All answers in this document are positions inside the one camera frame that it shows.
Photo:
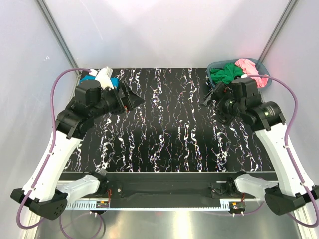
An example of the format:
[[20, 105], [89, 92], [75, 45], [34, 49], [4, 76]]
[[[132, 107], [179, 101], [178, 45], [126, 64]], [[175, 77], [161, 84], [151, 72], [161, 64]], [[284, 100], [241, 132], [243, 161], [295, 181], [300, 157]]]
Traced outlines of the green t-shirt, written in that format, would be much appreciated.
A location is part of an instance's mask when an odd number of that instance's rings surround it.
[[235, 63], [227, 63], [222, 69], [211, 68], [209, 73], [215, 83], [223, 82], [225, 84], [229, 84], [236, 77], [241, 77], [244, 74], [242, 68]]

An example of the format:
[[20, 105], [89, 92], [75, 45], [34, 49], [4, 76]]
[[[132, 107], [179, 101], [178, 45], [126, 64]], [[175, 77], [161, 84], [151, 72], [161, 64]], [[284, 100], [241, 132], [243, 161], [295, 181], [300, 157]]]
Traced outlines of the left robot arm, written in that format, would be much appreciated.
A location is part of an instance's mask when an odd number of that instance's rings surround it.
[[10, 197], [48, 220], [57, 219], [67, 205], [86, 195], [103, 197], [108, 190], [103, 169], [64, 186], [58, 186], [57, 182], [96, 118], [132, 111], [144, 101], [125, 81], [120, 81], [115, 89], [103, 88], [97, 80], [81, 82], [69, 104], [58, 114], [50, 142], [34, 174], [22, 188], [14, 189]]

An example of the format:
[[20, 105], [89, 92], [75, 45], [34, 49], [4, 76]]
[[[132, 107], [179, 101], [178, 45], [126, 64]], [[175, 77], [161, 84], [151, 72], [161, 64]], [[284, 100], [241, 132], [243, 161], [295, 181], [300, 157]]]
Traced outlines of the blue plastic basket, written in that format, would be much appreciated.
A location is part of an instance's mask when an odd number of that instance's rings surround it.
[[[211, 75], [210, 75], [210, 69], [211, 68], [217, 68], [217, 69], [222, 69], [224, 68], [224, 66], [227, 64], [227, 63], [235, 63], [238, 59], [232, 59], [232, 60], [224, 60], [224, 61], [217, 61], [217, 62], [213, 62], [213, 63], [210, 63], [208, 66], [207, 66], [207, 75], [208, 75], [208, 78], [209, 78], [209, 82], [210, 84], [212, 85], [212, 87], [214, 88], [216, 86], [216, 83], [213, 81]], [[256, 65], [256, 69], [258, 71], [258, 73], [260, 73], [261, 75], [269, 75], [270, 73], [268, 72], [268, 70], [266, 69], [266, 67], [258, 60], [256, 59], [253, 59], [253, 58], [249, 58], [249, 60], [251, 60], [252, 62], [255, 63]]]

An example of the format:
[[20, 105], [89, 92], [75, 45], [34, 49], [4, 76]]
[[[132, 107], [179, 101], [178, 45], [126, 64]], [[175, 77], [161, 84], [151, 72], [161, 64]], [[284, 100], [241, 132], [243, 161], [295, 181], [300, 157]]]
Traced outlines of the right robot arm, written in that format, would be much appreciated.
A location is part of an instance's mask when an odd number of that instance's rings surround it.
[[239, 117], [256, 134], [273, 165], [278, 181], [271, 182], [238, 172], [226, 181], [231, 197], [250, 194], [266, 202], [276, 215], [290, 213], [319, 198], [319, 187], [303, 169], [288, 137], [285, 117], [273, 101], [262, 101], [257, 82], [249, 77], [217, 85], [199, 102], [215, 102], [215, 119], [223, 124]]

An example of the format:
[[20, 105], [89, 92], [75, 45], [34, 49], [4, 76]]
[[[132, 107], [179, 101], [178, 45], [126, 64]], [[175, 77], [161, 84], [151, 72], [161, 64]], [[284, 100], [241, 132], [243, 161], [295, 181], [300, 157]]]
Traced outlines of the pink t-shirt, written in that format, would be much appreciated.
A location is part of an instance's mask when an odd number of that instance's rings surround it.
[[[235, 62], [235, 65], [240, 67], [243, 70], [243, 73], [246, 75], [260, 75], [259, 71], [256, 68], [256, 64], [249, 60], [249, 59], [238, 59]], [[262, 88], [265, 87], [267, 82], [268, 82], [268, 78], [266, 77], [251, 77], [252, 79], [254, 79], [257, 82], [257, 87], [258, 88]]]

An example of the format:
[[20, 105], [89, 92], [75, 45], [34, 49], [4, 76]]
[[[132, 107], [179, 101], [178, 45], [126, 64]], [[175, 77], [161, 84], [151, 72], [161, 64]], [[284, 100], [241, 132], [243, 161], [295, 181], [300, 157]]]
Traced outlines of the folded blue t-shirt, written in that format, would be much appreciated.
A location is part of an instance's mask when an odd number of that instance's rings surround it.
[[[86, 80], [95, 80], [95, 77], [94, 76], [91, 76], [91, 75], [85, 75], [82, 79], [79, 80], [79, 85], [83, 82], [83, 81], [86, 81]], [[116, 77], [111, 77], [110, 78], [110, 81], [113, 85], [114, 88], [117, 88], [118, 85], [119, 85], [119, 79], [116, 78]]]

